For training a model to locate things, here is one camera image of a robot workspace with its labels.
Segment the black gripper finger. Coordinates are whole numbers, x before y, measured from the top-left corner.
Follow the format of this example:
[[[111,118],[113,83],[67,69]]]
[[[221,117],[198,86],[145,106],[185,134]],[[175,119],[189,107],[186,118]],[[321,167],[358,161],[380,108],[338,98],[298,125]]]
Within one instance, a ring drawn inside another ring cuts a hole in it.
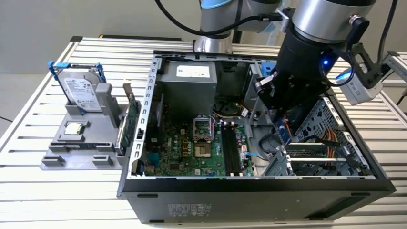
[[[329,88],[326,81],[322,80],[289,80],[287,114],[295,106],[318,98]]]
[[[293,78],[287,73],[257,78],[255,91],[267,109],[275,112],[274,120],[295,106]]]

